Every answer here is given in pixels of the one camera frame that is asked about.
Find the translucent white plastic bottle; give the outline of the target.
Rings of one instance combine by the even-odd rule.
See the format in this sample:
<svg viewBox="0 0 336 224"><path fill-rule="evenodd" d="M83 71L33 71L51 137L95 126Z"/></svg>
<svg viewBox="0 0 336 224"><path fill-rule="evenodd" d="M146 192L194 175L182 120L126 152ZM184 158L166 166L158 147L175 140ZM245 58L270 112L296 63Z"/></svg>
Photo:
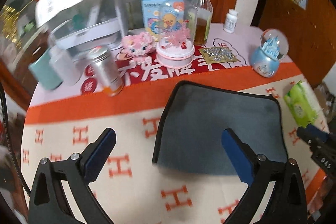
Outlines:
<svg viewBox="0 0 336 224"><path fill-rule="evenodd" d="M71 59L70 54L58 46L53 46L50 51L49 64L57 75L68 86L74 86L81 78L81 73Z"/></svg>

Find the white pill bottle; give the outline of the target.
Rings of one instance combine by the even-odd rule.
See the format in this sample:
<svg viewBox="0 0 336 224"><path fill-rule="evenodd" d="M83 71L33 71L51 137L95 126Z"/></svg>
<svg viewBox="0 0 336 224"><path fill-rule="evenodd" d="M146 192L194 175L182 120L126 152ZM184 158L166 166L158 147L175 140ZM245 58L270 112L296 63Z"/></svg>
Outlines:
<svg viewBox="0 0 336 224"><path fill-rule="evenodd" d="M234 33L237 21L238 21L238 12L234 9L229 9L226 14L226 19L223 25L224 31L230 34Z"/></svg>

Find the purple grey microfiber towel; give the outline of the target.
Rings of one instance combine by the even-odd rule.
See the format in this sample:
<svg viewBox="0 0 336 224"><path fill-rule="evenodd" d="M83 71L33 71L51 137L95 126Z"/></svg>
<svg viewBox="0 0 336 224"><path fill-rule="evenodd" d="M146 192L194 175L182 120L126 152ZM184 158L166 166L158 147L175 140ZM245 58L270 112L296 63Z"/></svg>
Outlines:
<svg viewBox="0 0 336 224"><path fill-rule="evenodd" d="M278 100L180 81L161 115L152 162L185 173L235 175L222 146L227 128L256 154L288 160Z"/></svg>

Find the pink dome music box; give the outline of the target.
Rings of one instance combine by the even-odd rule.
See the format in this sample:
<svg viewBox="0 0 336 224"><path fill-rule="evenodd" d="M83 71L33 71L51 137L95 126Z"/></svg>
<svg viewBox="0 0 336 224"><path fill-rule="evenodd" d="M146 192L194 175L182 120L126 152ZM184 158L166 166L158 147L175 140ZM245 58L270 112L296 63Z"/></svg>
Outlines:
<svg viewBox="0 0 336 224"><path fill-rule="evenodd" d="M193 61L197 7L187 0L166 0L159 10L158 62L182 69Z"/></svg>

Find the green tissue pack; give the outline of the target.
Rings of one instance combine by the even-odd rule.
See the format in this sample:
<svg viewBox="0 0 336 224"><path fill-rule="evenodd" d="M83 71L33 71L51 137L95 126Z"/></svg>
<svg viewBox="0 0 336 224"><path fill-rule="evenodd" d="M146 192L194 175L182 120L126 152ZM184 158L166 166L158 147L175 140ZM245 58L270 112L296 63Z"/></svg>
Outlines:
<svg viewBox="0 0 336 224"><path fill-rule="evenodd" d="M284 101L299 127L314 124L321 111L314 91L306 81L294 84L284 95Z"/></svg>

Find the wooden shelf cabinet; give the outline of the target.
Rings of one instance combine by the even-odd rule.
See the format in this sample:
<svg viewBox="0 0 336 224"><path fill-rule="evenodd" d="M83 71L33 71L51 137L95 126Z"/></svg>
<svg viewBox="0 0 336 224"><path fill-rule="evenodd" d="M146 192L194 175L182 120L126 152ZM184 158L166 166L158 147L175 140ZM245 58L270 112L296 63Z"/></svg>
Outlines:
<svg viewBox="0 0 336 224"><path fill-rule="evenodd" d="M288 38L289 57L312 87L317 87L335 64L335 0L259 0L254 17L262 30L275 28Z"/></svg>

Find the orange white H-pattern tablecloth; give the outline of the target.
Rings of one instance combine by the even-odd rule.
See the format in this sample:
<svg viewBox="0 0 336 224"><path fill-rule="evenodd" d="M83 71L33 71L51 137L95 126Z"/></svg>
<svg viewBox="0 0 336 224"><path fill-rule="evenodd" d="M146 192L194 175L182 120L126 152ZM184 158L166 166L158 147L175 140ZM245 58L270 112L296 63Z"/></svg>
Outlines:
<svg viewBox="0 0 336 224"><path fill-rule="evenodd" d="M43 163L83 152L109 127L116 145L89 186L112 221L224 223L248 187L222 146L222 132L231 128L255 153L295 159L311 204L326 176L284 100L307 80L290 58L269 79L251 68L262 34L242 25L229 34L213 24L207 46L231 50L237 61L230 64L210 65L199 52L182 69L157 60L134 66L122 57L125 87L112 97L86 64L75 86L37 86L22 137L25 180L32 184Z"/></svg>

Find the blue castle snow globe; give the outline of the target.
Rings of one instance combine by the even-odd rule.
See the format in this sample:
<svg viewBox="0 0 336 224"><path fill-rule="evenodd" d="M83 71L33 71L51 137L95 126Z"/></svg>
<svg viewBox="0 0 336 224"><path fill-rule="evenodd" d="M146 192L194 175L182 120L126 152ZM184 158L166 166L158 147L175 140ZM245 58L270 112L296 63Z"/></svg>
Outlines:
<svg viewBox="0 0 336 224"><path fill-rule="evenodd" d="M289 44L286 36L277 29L267 29L262 33L260 45L253 51L249 62L259 75L273 77L286 57Z"/></svg>

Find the teal cylinder container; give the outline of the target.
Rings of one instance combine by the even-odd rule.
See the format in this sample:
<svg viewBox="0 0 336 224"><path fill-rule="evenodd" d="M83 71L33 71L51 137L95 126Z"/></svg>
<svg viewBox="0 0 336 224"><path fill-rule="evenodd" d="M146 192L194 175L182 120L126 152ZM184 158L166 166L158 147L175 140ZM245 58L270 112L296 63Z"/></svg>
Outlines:
<svg viewBox="0 0 336 224"><path fill-rule="evenodd" d="M62 79L49 64L50 59L50 49L48 48L37 61L29 65L30 72L45 90L54 90L63 83Z"/></svg>

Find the amber liquid glass bottle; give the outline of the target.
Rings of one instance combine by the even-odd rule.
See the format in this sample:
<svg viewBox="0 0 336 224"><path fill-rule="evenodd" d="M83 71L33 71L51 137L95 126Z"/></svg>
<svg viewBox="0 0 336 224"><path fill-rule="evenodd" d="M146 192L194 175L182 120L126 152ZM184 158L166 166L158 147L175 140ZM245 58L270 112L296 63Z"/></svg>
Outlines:
<svg viewBox="0 0 336 224"><path fill-rule="evenodd" d="M213 17L213 5L210 0L192 0L191 3L194 4L198 10L194 44L196 46L205 45Z"/></svg>

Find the silver orange metal can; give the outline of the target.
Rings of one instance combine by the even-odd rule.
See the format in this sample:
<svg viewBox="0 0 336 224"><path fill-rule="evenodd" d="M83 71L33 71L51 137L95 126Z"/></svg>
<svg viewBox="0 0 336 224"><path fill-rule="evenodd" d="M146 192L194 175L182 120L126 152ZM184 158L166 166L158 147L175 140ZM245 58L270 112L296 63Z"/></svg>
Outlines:
<svg viewBox="0 0 336 224"><path fill-rule="evenodd" d="M123 81L108 47L98 46L92 48L87 54L87 59L104 92L109 96L115 96L122 91Z"/></svg>

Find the white appliance with cloth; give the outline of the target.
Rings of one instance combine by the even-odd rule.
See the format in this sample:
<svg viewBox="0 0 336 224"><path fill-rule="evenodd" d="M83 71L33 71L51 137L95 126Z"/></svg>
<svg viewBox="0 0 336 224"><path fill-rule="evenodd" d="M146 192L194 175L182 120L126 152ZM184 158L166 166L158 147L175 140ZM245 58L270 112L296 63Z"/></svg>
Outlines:
<svg viewBox="0 0 336 224"><path fill-rule="evenodd" d="M86 51L99 45L121 47L127 35L126 0L38 0L37 27L48 27L48 44Z"/></svg>

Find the pill blister pack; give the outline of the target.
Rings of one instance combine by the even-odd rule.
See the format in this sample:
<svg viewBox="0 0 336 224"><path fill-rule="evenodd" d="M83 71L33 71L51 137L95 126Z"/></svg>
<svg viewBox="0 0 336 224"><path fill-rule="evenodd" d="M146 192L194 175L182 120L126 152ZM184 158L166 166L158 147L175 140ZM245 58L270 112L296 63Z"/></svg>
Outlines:
<svg viewBox="0 0 336 224"><path fill-rule="evenodd" d="M234 63L239 61L228 47L199 48L207 64Z"/></svg>

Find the pink plush pig toy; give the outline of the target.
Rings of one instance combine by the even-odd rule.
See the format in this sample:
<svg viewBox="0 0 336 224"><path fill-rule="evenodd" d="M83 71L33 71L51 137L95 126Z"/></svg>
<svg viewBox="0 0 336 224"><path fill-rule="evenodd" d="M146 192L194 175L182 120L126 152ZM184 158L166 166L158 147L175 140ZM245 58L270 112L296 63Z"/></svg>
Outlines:
<svg viewBox="0 0 336 224"><path fill-rule="evenodd" d="M131 57L146 56L155 50L155 40L148 32L122 38L122 47Z"/></svg>

